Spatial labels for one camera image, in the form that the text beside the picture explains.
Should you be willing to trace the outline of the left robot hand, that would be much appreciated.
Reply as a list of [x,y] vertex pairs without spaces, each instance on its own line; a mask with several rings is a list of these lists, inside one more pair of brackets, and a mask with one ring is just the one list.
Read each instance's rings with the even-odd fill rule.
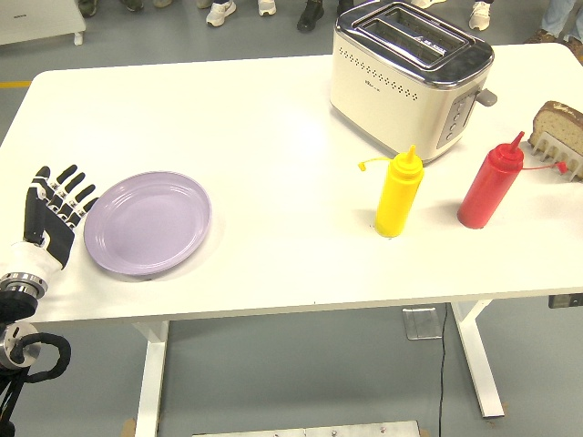
[[76,228],[97,202],[96,186],[71,165],[58,175],[40,168],[26,192],[24,232],[10,247],[2,274],[24,273],[44,282],[64,269],[76,238]]

